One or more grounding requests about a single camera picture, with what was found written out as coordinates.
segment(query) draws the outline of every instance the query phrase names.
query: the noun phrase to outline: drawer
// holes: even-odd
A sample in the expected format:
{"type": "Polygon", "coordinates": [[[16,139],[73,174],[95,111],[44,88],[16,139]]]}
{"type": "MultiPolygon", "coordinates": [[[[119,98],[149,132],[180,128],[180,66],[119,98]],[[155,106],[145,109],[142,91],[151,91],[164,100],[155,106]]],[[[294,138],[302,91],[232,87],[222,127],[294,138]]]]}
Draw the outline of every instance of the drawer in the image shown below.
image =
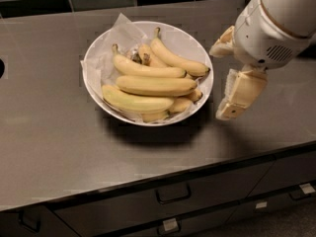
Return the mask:
{"type": "Polygon", "coordinates": [[[266,162],[57,209],[55,213],[83,237],[105,234],[245,198],[271,164],[266,162]]]}
{"type": "Polygon", "coordinates": [[[200,215],[170,218],[157,223],[156,226],[149,229],[122,236],[188,236],[190,234],[225,224],[236,207],[237,205],[231,205],[223,209],[217,209],[200,215]]]}
{"type": "Polygon", "coordinates": [[[58,217],[44,206],[0,213],[0,236],[76,237],[58,217]]]}
{"type": "Polygon", "coordinates": [[[316,179],[316,151],[288,157],[276,157],[267,174],[250,196],[299,185],[316,179]]]}
{"type": "MultiPolygon", "coordinates": [[[[308,188],[308,186],[309,184],[302,185],[302,187],[305,188],[308,188]]],[[[305,193],[303,189],[297,187],[297,189],[290,189],[285,193],[243,202],[237,207],[228,222],[238,221],[247,217],[260,216],[291,206],[316,201],[316,193],[314,192],[316,188],[311,189],[313,189],[311,193],[305,193]]]]}

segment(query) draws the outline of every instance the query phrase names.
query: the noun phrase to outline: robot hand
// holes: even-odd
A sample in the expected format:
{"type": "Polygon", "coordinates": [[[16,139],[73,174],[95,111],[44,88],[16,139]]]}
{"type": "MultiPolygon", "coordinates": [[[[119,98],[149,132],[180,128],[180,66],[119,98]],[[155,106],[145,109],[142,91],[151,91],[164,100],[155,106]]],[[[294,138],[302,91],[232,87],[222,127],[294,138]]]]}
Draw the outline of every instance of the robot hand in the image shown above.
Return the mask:
{"type": "Polygon", "coordinates": [[[211,47],[214,57],[234,55],[244,66],[231,69],[218,119],[236,119],[267,86],[267,71],[285,66],[308,47],[316,32],[316,0],[251,0],[235,26],[211,47]]]}

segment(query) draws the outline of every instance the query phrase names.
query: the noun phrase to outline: gray countertop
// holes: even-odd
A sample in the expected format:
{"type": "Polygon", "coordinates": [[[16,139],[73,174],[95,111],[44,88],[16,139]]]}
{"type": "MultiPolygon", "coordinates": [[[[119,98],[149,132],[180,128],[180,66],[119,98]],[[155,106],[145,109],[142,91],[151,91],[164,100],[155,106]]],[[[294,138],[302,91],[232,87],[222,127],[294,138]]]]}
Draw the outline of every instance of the gray countertop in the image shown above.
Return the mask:
{"type": "Polygon", "coordinates": [[[205,49],[245,0],[100,10],[0,20],[0,210],[101,190],[316,140],[316,60],[269,71],[260,99],[234,121],[214,118],[231,57],[213,60],[212,96],[163,127],[123,123],[89,96],[80,59],[120,12],[174,25],[205,49]]]}

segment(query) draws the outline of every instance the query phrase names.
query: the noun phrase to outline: bunch of bananas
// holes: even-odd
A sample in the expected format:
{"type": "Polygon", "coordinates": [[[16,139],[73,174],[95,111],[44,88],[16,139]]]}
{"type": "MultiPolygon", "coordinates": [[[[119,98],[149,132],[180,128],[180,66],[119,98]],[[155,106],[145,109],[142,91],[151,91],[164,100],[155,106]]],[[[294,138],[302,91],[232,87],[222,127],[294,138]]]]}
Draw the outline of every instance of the bunch of bananas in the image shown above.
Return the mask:
{"type": "Polygon", "coordinates": [[[209,71],[206,65],[168,49],[159,33],[160,28],[156,28],[150,45],[139,46],[141,64],[120,54],[118,45],[113,44],[113,64],[120,76],[115,85],[102,86],[108,104],[124,112],[140,114],[144,122],[181,113],[201,99],[196,79],[209,71]]]}

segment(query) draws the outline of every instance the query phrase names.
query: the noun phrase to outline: white sticker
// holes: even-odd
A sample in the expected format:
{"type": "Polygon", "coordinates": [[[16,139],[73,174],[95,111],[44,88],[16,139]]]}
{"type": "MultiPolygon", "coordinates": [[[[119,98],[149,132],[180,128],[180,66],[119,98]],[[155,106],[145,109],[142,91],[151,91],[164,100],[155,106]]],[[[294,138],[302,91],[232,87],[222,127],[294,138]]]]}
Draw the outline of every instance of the white sticker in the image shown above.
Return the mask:
{"type": "Polygon", "coordinates": [[[315,189],[308,183],[308,184],[304,184],[304,185],[300,185],[299,186],[303,192],[307,195],[307,194],[313,194],[315,193],[315,189]]]}
{"type": "Polygon", "coordinates": [[[260,201],[256,204],[256,209],[266,208],[268,206],[267,201],[260,201]]]}
{"type": "Polygon", "coordinates": [[[164,229],[166,232],[178,229],[178,223],[176,218],[171,218],[163,221],[164,223],[164,229]]]}

